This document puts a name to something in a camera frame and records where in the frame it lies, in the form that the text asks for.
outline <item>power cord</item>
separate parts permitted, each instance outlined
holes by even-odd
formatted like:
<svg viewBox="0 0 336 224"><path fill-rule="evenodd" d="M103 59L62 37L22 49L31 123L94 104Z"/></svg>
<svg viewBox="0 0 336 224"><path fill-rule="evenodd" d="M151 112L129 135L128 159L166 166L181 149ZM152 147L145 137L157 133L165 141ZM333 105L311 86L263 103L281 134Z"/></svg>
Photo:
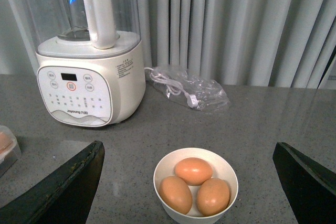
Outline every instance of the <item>power cord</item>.
<svg viewBox="0 0 336 224"><path fill-rule="evenodd" d="M171 94L179 95L181 92L183 92L184 96L187 98L187 104L190 108L194 109L198 107L198 100L196 96L185 91L183 89L183 85L180 82L172 80L152 68L145 67L144 69L151 71L149 77L152 81L166 85Z"/></svg>

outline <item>blender handle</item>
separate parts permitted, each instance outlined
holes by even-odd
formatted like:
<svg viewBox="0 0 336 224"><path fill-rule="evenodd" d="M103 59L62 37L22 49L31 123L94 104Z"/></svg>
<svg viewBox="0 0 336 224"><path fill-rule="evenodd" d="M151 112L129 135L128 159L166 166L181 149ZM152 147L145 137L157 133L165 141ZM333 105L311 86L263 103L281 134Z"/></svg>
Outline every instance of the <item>blender handle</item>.
<svg viewBox="0 0 336 224"><path fill-rule="evenodd" d="M116 43L112 0L84 0L90 40L98 49L107 49Z"/></svg>

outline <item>digital display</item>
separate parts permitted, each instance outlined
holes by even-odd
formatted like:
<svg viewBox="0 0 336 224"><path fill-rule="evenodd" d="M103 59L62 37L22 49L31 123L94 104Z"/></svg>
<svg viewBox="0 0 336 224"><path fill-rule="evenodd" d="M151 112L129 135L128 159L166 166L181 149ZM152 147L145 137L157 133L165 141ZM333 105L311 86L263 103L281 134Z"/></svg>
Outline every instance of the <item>digital display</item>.
<svg viewBox="0 0 336 224"><path fill-rule="evenodd" d="M77 81L77 77L74 73L61 73L64 81Z"/></svg>

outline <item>plastic container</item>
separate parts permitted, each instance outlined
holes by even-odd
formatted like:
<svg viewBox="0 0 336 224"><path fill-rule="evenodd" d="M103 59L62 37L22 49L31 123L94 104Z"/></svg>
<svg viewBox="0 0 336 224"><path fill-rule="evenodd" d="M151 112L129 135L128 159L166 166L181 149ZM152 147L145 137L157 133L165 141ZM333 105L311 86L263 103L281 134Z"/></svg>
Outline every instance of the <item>plastic container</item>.
<svg viewBox="0 0 336 224"><path fill-rule="evenodd" d="M0 125L0 177L21 157L16 137L6 126Z"/></svg>
<svg viewBox="0 0 336 224"><path fill-rule="evenodd" d="M163 180L165 177L174 175L175 165L179 161L188 157L198 157L207 161L213 169L212 177L223 179L228 184L230 190L230 201L227 208L222 212L219 212L216 215L203 217L203 215L197 209L195 202L200 186L189 186L193 197L193 205L191 210L186 215L172 209L160 197L159 187L161 180ZM160 199L164 210L172 219L180 224L213 224L219 220L226 211L229 210L238 195L238 179L233 168L221 156L201 148L183 148L170 152L164 156L155 168L153 183L155 192Z"/></svg>

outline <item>control button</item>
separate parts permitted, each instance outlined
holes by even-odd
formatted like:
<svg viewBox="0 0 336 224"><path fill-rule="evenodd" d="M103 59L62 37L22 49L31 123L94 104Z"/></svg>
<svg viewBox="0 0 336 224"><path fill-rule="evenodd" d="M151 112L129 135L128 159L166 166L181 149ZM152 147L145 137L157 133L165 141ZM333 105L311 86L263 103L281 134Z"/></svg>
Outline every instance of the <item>control button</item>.
<svg viewBox="0 0 336 224"><path fill-rule="evenodd" d="M56 81L51 81L51 82L50 82L50 85L51 85L54 89L58 88L58 84L57 84Z"/></svg>
<svg viewBox="0 0 336 224"><path fill-rule="evenodd" d="M94 86L92 84L89 84L89 83L85 85L85 88L86 88L87 91L90 91L90 92L92 92L94 90Z"/></svg>
<svg viewBox="0 0 336 224"><path fill-rule="evenodd" d="M89 74L84 74L83 79L86 82L91 82L92 81L92 77Z"/></svg>
<svg viewBox="0 0 336 224"><path fill-rule="evenodd" d="M67 87L69 90L73 91L76 89L76 85L73 82L68 82Z"/></svg>
<svg viewBox="0 0 336 224"><path fill-rule="evenodd" d="M51 71L49 71L49 72L47 73L47 75L48 75L48 77L49 77L51 80L54 80L54 79L56 78L56 75L55 75L53 72L51 72Z"/></svg>

